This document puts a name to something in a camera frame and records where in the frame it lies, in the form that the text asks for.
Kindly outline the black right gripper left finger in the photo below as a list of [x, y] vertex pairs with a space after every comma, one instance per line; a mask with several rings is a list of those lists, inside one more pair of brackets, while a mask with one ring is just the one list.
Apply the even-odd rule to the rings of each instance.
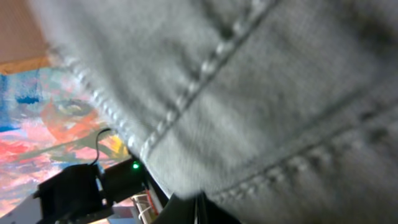
[[152, 224], [194, 224], [195, 198], [182, 199], [172, 195]]

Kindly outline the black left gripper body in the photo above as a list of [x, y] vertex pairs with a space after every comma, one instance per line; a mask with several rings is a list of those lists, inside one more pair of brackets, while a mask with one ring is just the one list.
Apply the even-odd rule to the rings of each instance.
[[104, 170], [101, 177], [104, 196], [119, 203], [146, 188], [146, 169], [137, 159], [128, 159]]

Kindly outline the khaki green shorts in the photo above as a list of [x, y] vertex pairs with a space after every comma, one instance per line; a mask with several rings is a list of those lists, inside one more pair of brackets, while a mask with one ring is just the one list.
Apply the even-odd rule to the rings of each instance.
[[397, 222], [396, 0], [30, 5], [166, 195], [244, 223]]

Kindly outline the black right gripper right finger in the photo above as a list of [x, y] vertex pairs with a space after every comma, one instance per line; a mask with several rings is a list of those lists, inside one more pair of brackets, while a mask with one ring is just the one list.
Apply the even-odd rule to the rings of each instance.
[[220, 209], [204, 193], [197, 197], [198, 224], [241, 224], [239, 220]]

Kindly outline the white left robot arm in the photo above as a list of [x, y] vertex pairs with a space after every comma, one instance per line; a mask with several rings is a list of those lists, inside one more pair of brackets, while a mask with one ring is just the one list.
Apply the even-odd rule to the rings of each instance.
[[113, 205], [145, 189], [146, 169], [129, 159], [101, 171], [97, 164], [69, 166], [42, 182], [3, 224], [91, 223], [111, 216]]

